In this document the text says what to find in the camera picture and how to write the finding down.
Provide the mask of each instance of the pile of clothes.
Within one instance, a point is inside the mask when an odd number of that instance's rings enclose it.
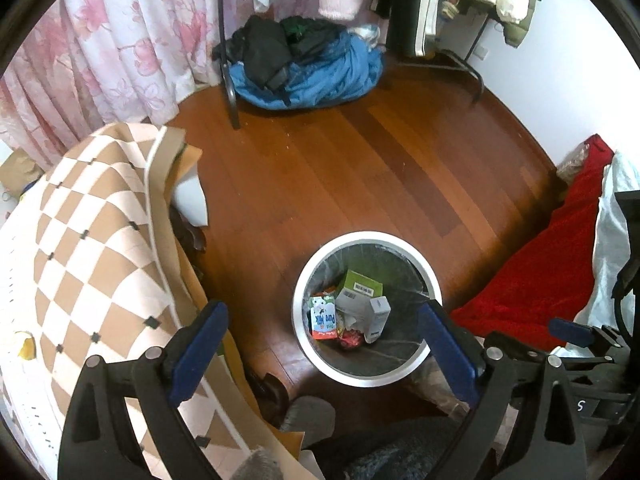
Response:
[[[269,110],[327,107],[357,99],[382,75],[376,26],[291,16],[251,16],[226,42],[236,92]],[[220,56],[220,46],[213,52]]]

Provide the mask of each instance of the black metal rack leg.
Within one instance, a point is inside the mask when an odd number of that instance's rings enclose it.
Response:
[[[469,52],[466,53],[465,61],[469,61],[471,54],[473,54],[474,50],[476,49],[476,45],[478,44],[478,41],[480,41],[480,38],[482,38],[482,34],[484,33],[484,30],[486,29],[486,26],[488,24],[489,24],[489,15],[486,15],[484,17],[484,22],[482,22],[482,27],[480,27],[480,30],[478,30],[478,33],[476,34],[476,38],[474,39],[474,42],[471,44],[471,48],[469,49]]]
[[[480,88],[478,89],[478,92],[476,92],[476,96],[474,97],[474,102],[477,103],[482,97],[482,92],[484,92],[484,80],[482,79],[482,76],[480,75],[478,70],[473,68],[466,59],[462,59],[458,54],[456,54],[452,50],[445,49],[445,50],[439,50],[439,52],[447,56],[454,63],[457,63],[462,70],[469,72],[473,77],[475,77],[478,80],[478,84]]]
[[[236,87],[231,79],[229,63],[226,59],[225,0],[218,0],[218,25],[220,26],[220,72],[222,73],[222,84],[226,90],[229,120],[231,120],[233,128],[239,130],[240,117],[238,115],[238,104],[236,103]]]

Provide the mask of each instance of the white wall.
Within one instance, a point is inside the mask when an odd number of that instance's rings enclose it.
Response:
[[[459,16],[442,46],[464,56],[484,16]],[[589,0],[542,0],[517,49],[490,22],[470,62],[555,164],[591,134],[613,149],[640,144],[640,69]]]

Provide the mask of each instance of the blue clamp pad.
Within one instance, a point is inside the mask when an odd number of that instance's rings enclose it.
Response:
[[[226,305],[210,301],[196,320],[181,328],[165,347],[171,377],[169,403],[176,408],[191,399],[228,329]]]
[[[595,342],[595,336],[593,335],[591,327],[560,319],[559,317],[555,317],[549,321],[548,329],[553,337],[557,337],[562,341],[567,341],[582,348],[587,348]]]
[[[434,300],[418,311],[418,334],[430,346],[456,398],[474,407],[482,395],[477,381],[486,367],[482,345],[455,325]]]

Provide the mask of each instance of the wooden floor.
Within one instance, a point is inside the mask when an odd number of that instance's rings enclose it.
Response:
[[[316,394],[337,409],[337,433],[431,413],[400,384],[351,388],[320,375],[290,322],[296,280],[324,243],[356,230],[404,238],[430,262],[444,304],[478,293],[548,222],[554,168],[490,92],[471,102],[465,75],[388,70],[359,101],[309,112],[244,104],[231,129],[222,89],[199,92],[172,122],[204,150],[210,297],[225,301],[242,357],[292,398]]]

